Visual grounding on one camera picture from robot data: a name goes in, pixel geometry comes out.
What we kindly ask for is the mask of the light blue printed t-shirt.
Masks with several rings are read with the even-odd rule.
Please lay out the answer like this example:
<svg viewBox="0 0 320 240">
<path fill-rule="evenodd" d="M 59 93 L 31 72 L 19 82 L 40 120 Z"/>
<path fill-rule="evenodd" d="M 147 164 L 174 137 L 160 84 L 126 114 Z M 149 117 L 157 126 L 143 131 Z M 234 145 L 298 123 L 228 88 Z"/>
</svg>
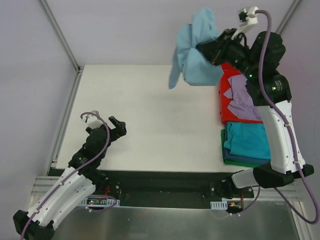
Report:
<svg viewBox="0 0 320 240">
<path fill-rule="evenodd" d="M 191 23 L 185 24 L 177 33 L 172 57 L 168 88 L 176 87 L 180 77 L 190 86 L 215 86 L 224 72 L 212 65 L 196 49 L 198 44 L 216 40 L 220 35 L 216 18 L 210 8 L 202 8 L 193 14 Z"/>
</svg>

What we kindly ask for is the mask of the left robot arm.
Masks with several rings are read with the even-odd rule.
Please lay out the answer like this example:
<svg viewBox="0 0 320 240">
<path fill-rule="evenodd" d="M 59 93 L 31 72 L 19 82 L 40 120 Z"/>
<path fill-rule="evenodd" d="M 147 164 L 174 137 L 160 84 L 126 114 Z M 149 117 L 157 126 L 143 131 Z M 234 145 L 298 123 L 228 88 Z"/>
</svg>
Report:
<svg viewBox="0 0 320 240">
<path fill-rule="evenodd" d="M 18 210 L 13 216 L 16 232 L 22 240 L 50 240 L 62 220 L 77 205 L 92 194 L 108 198 L 107 177 L 98 170 L 112 142 L 127 134 L 126 123 L 114 116 L 108 119 L 110 128 L 96 111 L 84 112 L 88 136 L 72 156 L 59 179 L 28 210 Z"/>
</svg>

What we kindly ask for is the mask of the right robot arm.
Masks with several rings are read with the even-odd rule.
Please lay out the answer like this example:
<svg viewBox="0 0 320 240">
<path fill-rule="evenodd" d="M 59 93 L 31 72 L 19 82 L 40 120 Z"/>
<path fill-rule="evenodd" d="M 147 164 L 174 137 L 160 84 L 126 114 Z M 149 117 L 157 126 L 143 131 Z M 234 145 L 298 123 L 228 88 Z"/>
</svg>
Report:
<svg viewBox="0 0 320 240">
<path fill-rule="evenodd" d="M 215 187 L 215 193 L 232 199 L 244 189 L 284 187 L 314 174 L 299 153 L 292 116 L 292 94 L 288 80 L 277 71 L 286 48 L 274 32 L 260 32 L 247 46 L 244 33 L 226 29 L 215 40 L 199 43 L 196 49 L 213 66 L 228 63 L 246 77 L 246 90 L 261 116 L 270 149 L 270 162 L 229 175 Z"/>
</svg>

